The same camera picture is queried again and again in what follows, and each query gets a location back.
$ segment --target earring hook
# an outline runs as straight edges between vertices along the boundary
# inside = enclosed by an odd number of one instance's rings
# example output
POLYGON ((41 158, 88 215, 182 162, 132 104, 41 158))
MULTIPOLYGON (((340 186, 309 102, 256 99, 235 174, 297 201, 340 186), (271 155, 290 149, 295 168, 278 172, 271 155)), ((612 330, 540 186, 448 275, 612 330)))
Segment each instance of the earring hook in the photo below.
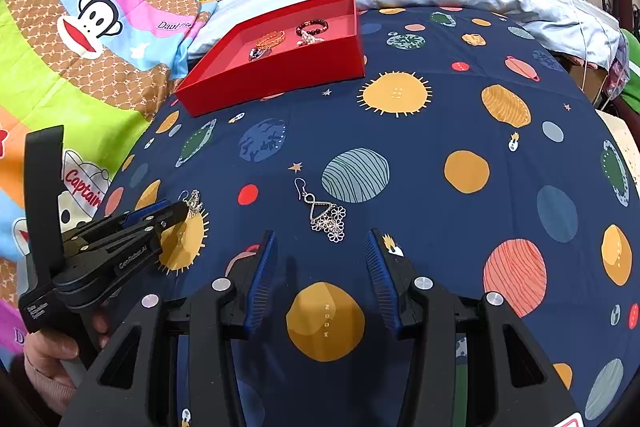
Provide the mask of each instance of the earring hook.
POLYGON ((302 178, 296 178, 293 181, 293 183, 296 186, 296 189, 298 190, 298 199, 301 200, 302 199, 302 195, 305 193, 306 182, 302 178), (298 187, 298 180, 300 180, 302 182, 302 188, 298 187))

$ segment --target human hand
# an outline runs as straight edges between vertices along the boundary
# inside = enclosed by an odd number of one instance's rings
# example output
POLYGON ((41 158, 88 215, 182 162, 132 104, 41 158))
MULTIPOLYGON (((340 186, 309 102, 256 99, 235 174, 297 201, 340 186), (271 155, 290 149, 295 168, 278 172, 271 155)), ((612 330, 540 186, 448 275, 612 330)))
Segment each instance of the human hand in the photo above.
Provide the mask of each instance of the human hand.
MULTIPOLYGON (((103 348, 109 340, 106 336, 109 327, 102 309, 92 317, 92 325, 100 333, 98 343, 100 348, 103 348)), ((78 344, 75 340, 54 330, 29 333, 24 340, 24 356, 33 368, 45 377, 71 388, 75 385, 61 361, 73 360, 78 353, 78 344)))

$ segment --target silver screw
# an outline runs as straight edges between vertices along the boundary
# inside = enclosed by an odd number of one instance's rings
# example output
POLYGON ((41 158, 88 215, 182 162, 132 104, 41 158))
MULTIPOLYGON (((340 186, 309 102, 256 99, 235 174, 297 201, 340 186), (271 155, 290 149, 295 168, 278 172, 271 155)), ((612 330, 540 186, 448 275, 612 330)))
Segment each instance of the silver screw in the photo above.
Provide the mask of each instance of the silver screw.
POLYGON ((433 281, 428 277, 416 277, 414 281, 415 287, 420 290, 430 290, 433 288, 433 281))
POLYGON ((216 292, 223 292, 223 291, 228 290, 229 288, 231 288, 231 281, 229 279, 221 277, 220 279, 214 280, 211 283, 211 287, 216 292))
POLYGON ((489 292, 486 295, 486 301, 493 306, 500 306, 504 302, 504 297, 498 292, 489 292))
POLYGON ((142 298, 142 305, 145 308, 153 308, 159 301, 160 298, 155 293, 149 293, 142 298))

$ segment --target red tray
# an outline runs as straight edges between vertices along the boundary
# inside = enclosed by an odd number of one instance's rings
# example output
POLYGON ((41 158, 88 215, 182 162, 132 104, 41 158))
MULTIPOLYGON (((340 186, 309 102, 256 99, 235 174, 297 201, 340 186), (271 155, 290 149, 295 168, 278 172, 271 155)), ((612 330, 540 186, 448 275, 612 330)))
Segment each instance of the red tray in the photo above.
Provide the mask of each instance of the red tray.
POLYGON ((300 87, 364 76, 355 0, 308 0, 236 25, 180 83, 175 94, 191 116, 300 87), (324 19, 324 42, 297 46, 296 28, 324 19), (249 62, 255 41, 284 31, 270 55, 249 62))

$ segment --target dangling earring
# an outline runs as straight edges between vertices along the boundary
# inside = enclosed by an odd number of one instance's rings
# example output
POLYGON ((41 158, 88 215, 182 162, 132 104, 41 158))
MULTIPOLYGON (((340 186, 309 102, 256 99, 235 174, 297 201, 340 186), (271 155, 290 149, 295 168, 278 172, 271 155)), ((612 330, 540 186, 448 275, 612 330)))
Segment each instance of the dangling earring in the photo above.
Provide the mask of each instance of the dangling earring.
POLYGON ((322 231, 329 238, 329 241, 340 243, 344 239, 344 223, 342 219, 347 213, 344 207, 329 201, 316 201, 316 197, 305 190, 306 182, 302 178, 296 178, 294 183, 298 190, 298 199, 304 200, 306 204, 311 205, 311 210, 309 211, 311 230, 322 231), (302 182, 302 186, 298 186, 298 181, 302 182), (314 212, 319 210, 316 206, 325 206, 326 208, 319 214, 314 215, 314 212))

